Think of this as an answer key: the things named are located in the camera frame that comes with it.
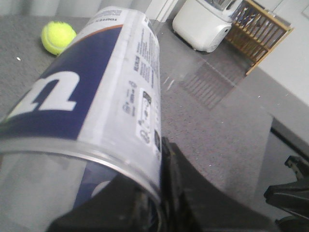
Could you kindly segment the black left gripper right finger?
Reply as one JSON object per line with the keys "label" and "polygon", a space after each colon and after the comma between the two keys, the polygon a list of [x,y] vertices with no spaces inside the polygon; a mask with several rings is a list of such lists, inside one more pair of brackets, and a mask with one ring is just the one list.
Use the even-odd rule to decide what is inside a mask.
{"label": "black left gripper right finger", "polygon": [[176,143],[162,140],[162,201],[169,232],[279,231],[269,218],[216,188]]}

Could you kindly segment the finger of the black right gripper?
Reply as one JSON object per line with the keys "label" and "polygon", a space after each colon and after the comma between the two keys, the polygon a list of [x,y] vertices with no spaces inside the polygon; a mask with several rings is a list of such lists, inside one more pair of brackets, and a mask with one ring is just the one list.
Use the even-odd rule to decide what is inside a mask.
{"label": "finger of the black right gripper", "polygon": [[277,225],[308,225],[309,223],[309,164],[297,156],[289,156],[285,166],[292,169],[297,181],[272,185],[264,193],[266,203],[290,216],[276,219]]}

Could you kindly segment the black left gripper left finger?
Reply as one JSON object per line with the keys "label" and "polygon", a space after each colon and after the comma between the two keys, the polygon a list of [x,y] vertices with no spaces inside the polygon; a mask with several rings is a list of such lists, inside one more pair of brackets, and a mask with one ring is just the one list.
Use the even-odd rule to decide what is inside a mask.
{"label": "black left gripper left finger", "polygon": [[158,232],[161,222],[150,196],[119,175],[91,200],[56,218],[49,232]]}

